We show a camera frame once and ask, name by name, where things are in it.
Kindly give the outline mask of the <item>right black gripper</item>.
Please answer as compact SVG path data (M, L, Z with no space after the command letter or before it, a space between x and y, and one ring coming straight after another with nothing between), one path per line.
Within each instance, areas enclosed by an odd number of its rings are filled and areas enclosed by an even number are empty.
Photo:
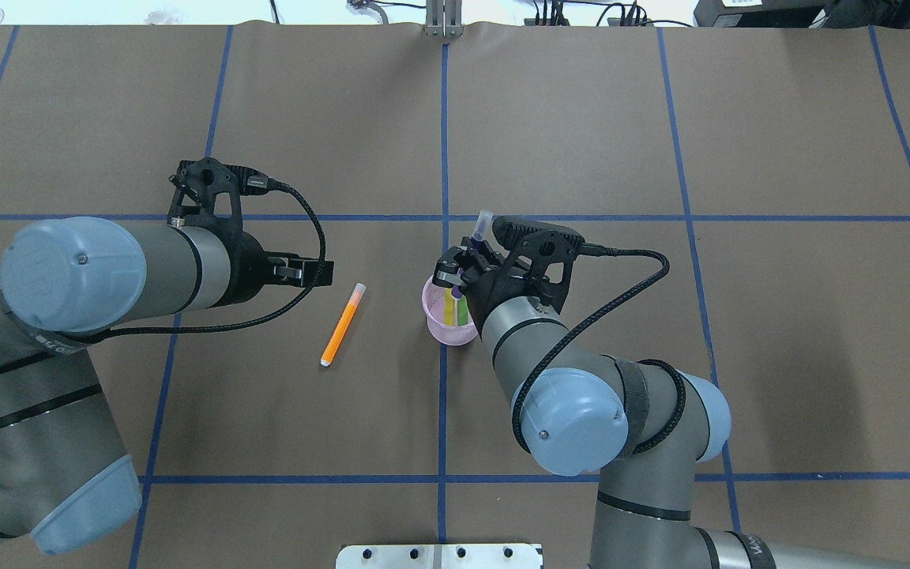
M534 296L547 302L538 282L527 280L527 271L491 247L490 241L471 239L468 247L451 247L434 264L433 285L458 288L467 299L470 317L483 325L496 307L518 296Z

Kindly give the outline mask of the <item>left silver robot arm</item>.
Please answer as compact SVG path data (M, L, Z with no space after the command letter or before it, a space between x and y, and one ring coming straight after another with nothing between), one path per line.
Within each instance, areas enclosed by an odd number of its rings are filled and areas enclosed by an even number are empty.
M88 349L131 335L224 326L134 322L249 301L267 285L331 284L318 256L265 250L242 224L40 220L0 260L0 545L62 555L137 518L142 489Z

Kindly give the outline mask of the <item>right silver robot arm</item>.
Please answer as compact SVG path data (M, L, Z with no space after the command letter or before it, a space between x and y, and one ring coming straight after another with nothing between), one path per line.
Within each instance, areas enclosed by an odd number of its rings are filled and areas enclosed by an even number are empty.
M553 263L578 256L647 257L660 268L568 327ZM901 568L903 563L763 539L692 523L699 462L721 454L731 411L707 379L667 361L589 352L581 332L667 275L653 250L571 245L551 232L502 255L464 239L438 259L432 281L466 296L510 404L521 449L547 472L599 476L589 568Z

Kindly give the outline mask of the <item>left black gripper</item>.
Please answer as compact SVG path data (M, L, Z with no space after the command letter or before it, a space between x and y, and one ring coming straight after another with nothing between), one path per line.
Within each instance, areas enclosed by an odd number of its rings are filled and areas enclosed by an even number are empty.
M218 306L250 301L267 281L282 287L329 287L333 283L332 260L265 251L248 232L218 231L218 238L231 267L230 280Z

